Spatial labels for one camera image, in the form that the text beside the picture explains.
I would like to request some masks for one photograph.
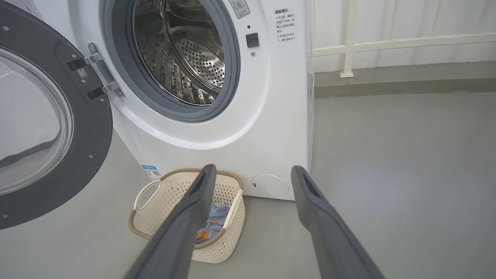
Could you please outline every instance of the basket handle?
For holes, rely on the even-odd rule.
[[[229,210],[229,213],[227,213],[226,221],[224,222],[224,226],[223,226],[224,229],[227,230],[231,226],[231,222],[232,222],[231,219],[233,218],[233,216],[235,216],[236,212],[238,212],[238,208],[240,206],[239,200],[241,199],[242,196],[243,196],[243,190],[239,189],[232,203],[235,207],[233,210]]]
[[[162,184],[160,182],[161,182],[160,180],[152,181],[152,182],[148,183],[145,187],[143,187],[143,189],[141,189],[141,191],[139,191],[138,196],[136,196],[136,200],[134,200],[134,210],[136,210],[136,211],[142,210],[152,200],[152,198],[155,196],[155,194],[157,194],[158,190],[160,190],[160,187],[162,186]],[[157,190],[155,190],[153,195],[146,201],[146,203],[142,207],[138,207],[139,200],[141,200],[141,197],[143,196],[143,194],[146,192],[146,190],[148,190],[150,187],[152,187],[155,184],[158,184]]]

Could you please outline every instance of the blue clothing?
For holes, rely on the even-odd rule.
[[[210,215],[208,216],[207,223],[198,231],[196,237],[196,244],[205,242],[214,237],[224,226],[227,214],[229,213],[229,206],[219,205],[214,203],[210,206]]]

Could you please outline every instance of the plastic basket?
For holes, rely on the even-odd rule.
[[[150,240],[167,218],[172,208],[187,192],[200,169],[179,169],[164,175],[143,187],[134,201],[134,210],[129,216],[130,230]],[[143,193],[158,184],[152,197],[138,207]],[[217,171],[213,195],[215,205],[230,207],[224,226],[213,238],[195,244],[192,259],[194,261],[217,264],[227,260],[234,251],[241,229],[245,222],[245,204],[243,202],[243,183],[241,179],[229,172]]]

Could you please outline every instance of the front-loading washing machine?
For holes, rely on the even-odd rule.
[[[151,179],[213,163],[245,195],[294,199],[291,167],[310,163],[306,1],[8,2],[0,229],[76,195],[113,128]]]

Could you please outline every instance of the metal hinge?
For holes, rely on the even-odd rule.
[[[74,61],[67,63],[71,70],[78,70],[87,65],[94,66],[93,69],[97,73],[98,77],[102,81],[102,83],[106,83],[107,85],[97,88],[91,92],[88,92],[88,96],[90,99],[95,99],[103,94],[114,91],[117,96],[124,97],[124,92],[121,90],[119,85],[116,83],[114,76],[110,73],[109,68],[107,67],[107,63],[105,59],[100,54],[100,50],[96,43],[89,43],[88,49],[90,50],[91,55],[88,57],[80,58]]]

